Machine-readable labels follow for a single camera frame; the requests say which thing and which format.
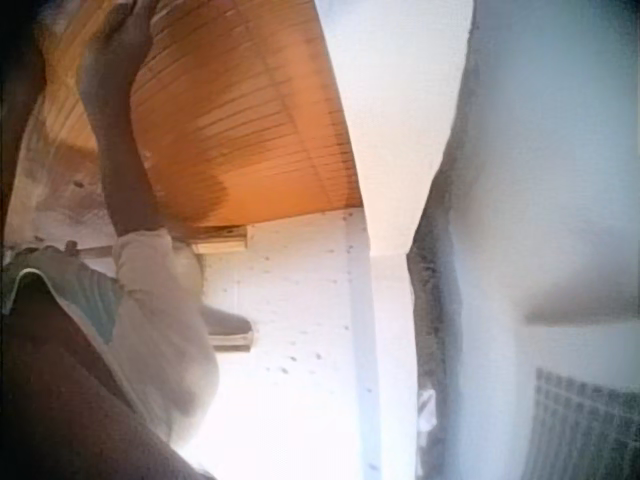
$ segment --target wooden plank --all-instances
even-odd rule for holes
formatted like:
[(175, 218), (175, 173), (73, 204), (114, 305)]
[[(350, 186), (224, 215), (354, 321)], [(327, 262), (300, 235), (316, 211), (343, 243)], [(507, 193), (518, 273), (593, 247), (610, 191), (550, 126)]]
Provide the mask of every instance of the wooden plank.
[[(247, 249), (247, 227), (203, 227), (189, 231), (185, 238), (176, 239), (191, 246), (197, 255), (240, 252)], [(113, 246), (83, 248), (83, 260), (97, 260), (112, 256)]]

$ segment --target person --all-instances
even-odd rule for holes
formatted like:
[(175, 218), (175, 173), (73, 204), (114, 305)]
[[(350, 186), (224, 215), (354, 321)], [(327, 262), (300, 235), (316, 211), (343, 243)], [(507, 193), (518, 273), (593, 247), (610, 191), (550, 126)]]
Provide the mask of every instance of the person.
[[(201, 424), (218, 367), (136, 145), (130, 95), (158, 0), (119, 1), (77, 87), (118, 235), (117, 278), (53, 247), (2, 272), (2, 478), (202, 478), (176, 448)], [(3, 74), (2, 228), (20, 142), (46, 84), (33, 34)]]

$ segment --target white wall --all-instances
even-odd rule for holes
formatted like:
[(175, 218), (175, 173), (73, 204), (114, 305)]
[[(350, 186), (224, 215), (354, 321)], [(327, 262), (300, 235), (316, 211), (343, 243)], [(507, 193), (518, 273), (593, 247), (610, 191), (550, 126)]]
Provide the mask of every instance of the white wall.
[(472, 0), (316, 0), (371, 239), (382, 477), (414, 477), (417, 372), (405, 255), (449, 138)]
[(206, 258), (206, 302), (246, 316), (250, 354), (219, 356), (220, 391), (187, 451), (218, 478), (374, 479), (379, 412), (361, 209), (249, 227)]
[(442, 160), (472, 0), (316, 0), (374, 255), (406, 253)]
[(620, 4), (478, 3), (448, 478), (519, 478), (536, 366), (640, 389), (637, 20)]
[(371, 257), (382, 478), (415, 477), (418, 371), (405, 255)]

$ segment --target hand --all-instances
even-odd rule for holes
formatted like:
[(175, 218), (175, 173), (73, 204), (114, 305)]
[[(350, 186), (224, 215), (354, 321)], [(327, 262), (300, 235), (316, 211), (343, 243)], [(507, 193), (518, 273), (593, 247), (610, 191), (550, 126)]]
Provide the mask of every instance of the hand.
[(159, 0), (119, 0), (89, 42), (76, 83), (95, 128), (128, 114), (133, 82), (151, 50), (151, 18)]
[(11, 122), (15, 118), (20, 121), (28, 119), (46, 84), (44, 57), (35, 34), (31, 31), (20, 45), (2, 85), (3, 112), (13, 117), (4, 118), (3, 115), (3, 128), (7, 128), (5, 120)]

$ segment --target wooden ceiling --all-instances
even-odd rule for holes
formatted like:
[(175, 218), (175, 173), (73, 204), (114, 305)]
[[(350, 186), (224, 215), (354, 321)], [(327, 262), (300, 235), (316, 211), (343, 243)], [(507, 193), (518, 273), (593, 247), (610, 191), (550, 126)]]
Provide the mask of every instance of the wooden ceiling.
[[(110, 6), (81, 2), (47, 33), (48, 87), (23, 145), (14, 241), (94, 246), (113, 236), (75, 90), (80, 55)], [(172, 221), (244, 225), (361, 205), (312, 0), (161, 1), (152, 31), (133, 121)]]

